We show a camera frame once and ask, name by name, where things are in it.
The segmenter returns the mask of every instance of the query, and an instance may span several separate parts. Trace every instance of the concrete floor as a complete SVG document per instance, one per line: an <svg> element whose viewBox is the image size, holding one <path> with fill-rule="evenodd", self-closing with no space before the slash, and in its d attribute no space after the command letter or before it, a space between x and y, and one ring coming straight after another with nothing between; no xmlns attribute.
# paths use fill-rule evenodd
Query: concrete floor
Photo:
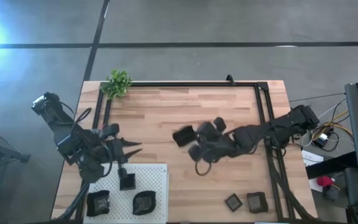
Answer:
<svg viewBox="0 0 358 224"><path fill-rule="evenodd" d="M0 1L0 44L92 43L103 0ZM101 43L358 41L354 0L131 0L109 4ZM0 135L27 164L7 166L0 223L47 220L62 167L52 132L32 110L46 91L76 108L90 49L0 49ZM344 92L358 82L358 47L99 49L90 80L112 68L134 80L284 80L290 100ZM344 96L296 101L321 114ZM342 105L339 111L346 109ZM308 147L307 150L326 155ZM353 150L343 143L337 156ZM343 209L315 195L324 220Z"/></svg>

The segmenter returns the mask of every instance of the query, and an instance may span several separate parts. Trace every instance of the white pegboard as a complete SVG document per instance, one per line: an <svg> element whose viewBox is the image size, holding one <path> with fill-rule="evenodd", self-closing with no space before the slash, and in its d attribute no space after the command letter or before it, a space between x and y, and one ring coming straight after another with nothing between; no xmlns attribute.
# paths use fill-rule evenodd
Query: white pegboard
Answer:
<svg viewBox="0 0 358 224"><path fill-rule="evenodd" d="M103 164L108 170L109 164ZM110 191L110 212L97 217L84 217L84 223L166 223L168 221L168 167L166 164L124 164L128 174L135 174L136 189L119 190L118 165L113 164L111 173L91 184L89 192ZM156 206L146 215L132 214L135 195L145 190L155 191Z"/></svg>

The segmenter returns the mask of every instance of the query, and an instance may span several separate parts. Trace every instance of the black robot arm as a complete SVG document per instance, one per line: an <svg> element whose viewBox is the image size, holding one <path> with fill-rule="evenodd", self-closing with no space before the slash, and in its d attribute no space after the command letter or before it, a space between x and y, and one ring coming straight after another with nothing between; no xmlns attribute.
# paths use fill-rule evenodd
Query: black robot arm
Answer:
<svg viewBox="0 0 358 224"><path fill-rule="evenodd" d="M33 102L32 109L43 117L53 131L57 151L64 160L69 165L76 163L81 178L88 183L94 183L107 176L111 170L112 161L117 161L120 181L124 181L127 173L122 164L127 163L128 158L141 149L124 154L123 147L136 146L140 143L125 141L123 138L118 139L118 124L109 125L102 130L83 129L78 122L90 113L91 108L86 109L74 121L64 112L62 105L65 104L60 102L56 94L46 93ZM102 163L110 163L107 174L104 173Z"/></svg>
<svg viewBox="0 0 358 224"><path fill-rule="evenodd" d="M263 138L267 138L274 149L284 148L291 136L316 128L319 120L309 106L300 105L265 124L241 126L224 134L226 125L223 119L218 117L213 123L215 126L211 122L203 122L196 131L191 126L185 126L173 133L173 139L180 147L197 141L188 151L190 157L195 162L203 159L211 163L224 156L252 154Z"/></svg>

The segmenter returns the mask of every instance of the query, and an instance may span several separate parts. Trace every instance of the wooden tabletop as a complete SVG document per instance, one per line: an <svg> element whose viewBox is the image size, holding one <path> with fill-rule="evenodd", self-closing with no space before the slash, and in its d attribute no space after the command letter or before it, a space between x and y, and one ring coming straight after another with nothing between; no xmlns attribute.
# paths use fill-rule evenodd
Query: wooden tabletop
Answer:
<svg viewBox="0 0 358 224"><path fill-rule="evenodd" d="M98 98L100 82L84 82L77 114L88 107L93 109ZM290 105L283 81L268 81L275 117L286 114ZM103 122L106 99L99 124ZM92 127L94 110L80 125ZM276 221L274 199L263 144L253 155L233 159L223 158L213 164L211 172L200 177L187 147L179 148L172 132L192 124L220 116L227 129L248 124L260 124L255 91L251 87L130 87L127 96L114 100L109 123L119 123L120 137L142 142L143 151L130 159L131 163L166 163L170 173L168 221L170 222L254 222ZM298 147L287 147L285 166L292 192L306 210L317 217L306 169ZM199 170L207 168L200 163ZM81 178L76 165L64 164L52 217L69 206L78 193ZM265 192L269 211L251 214L246 194ZM233 193L244 206L232 213L224 200ZM283 210L285 200L280 191Z"/></svg>

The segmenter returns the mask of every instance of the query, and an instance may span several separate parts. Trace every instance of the green plant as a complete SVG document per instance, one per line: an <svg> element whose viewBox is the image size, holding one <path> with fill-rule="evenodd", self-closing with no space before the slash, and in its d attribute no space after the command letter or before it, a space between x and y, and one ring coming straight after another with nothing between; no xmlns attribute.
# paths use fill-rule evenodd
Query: green plant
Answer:
<svg viewBox="0 0 358 224"><path fill-rule="evenodd" d="M110 76L106 76L106 80L108 82L103 83L100 90L108 96L109 100L124 97L132 84L132 79L126 71L112 70Z"/></svg>

